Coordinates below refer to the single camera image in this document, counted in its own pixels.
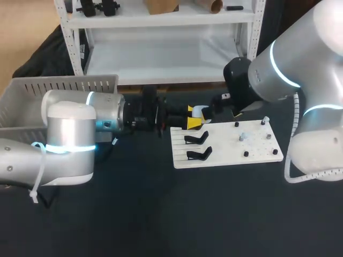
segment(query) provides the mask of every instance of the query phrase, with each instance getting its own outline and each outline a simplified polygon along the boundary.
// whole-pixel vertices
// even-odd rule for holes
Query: shelf
[[[229,33],[137,38],[96,42],[87,75],[117,74],[119,85],[217,82],[238,57]]]
[[[211,14],[192,0],[184,0],[180,2],[178,12],[150,15],[143,0],[118,0],[122,7],[118,9],[116,16],[106,17],[102,12],[97,11],[95,17],[86,18],[83,13],[76,12],[67,21],[66,26],[73,29],[127,28],[253,22],[255,14],[252,11],[251,0],[227,0],[226,2],[229,5],[243,5],[244,10],[222,9],[218,14]]]

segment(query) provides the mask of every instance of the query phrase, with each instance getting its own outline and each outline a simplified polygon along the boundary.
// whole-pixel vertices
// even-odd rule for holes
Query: black table
[[[167,97],[206,104],[217,93]],[[264,116],[286,155],[293,100],[238,120]],[[26,190],[0,191],[0,255],[341,256],[343,182],[291,185],[283,163],[175,170],[169,131],[162,139],[136,133],[114,147],[89,183],[62,187],[49,210]]]

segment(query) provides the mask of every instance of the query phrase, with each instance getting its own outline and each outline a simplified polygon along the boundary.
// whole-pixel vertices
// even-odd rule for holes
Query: floor
[[[58,23],[53,0],[0,0],[0,94]]]

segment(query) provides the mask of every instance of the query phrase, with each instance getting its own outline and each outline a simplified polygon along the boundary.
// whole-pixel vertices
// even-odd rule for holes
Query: plastic basket
[[[117,75],[12,79],[0,98],[0,138],[46,143],[47,129],[41,118],[41,102],[47,91],[117,93],[117,85]]]

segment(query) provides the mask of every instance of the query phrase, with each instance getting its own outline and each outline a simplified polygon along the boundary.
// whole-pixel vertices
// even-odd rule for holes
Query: metal shelving unit
[[[116,16],[91,18],[80,12],[68,17],[64,1],[54,1],[75,75],[118,74],[119,85],[142,85],[224,81],[232,58],[256,58],[266,0],[224,0],[244,10],[218,14],[180,0],[180,11],[153,16],[143,0],[119,0]],[[91,49],[84,71],[81,28]]]

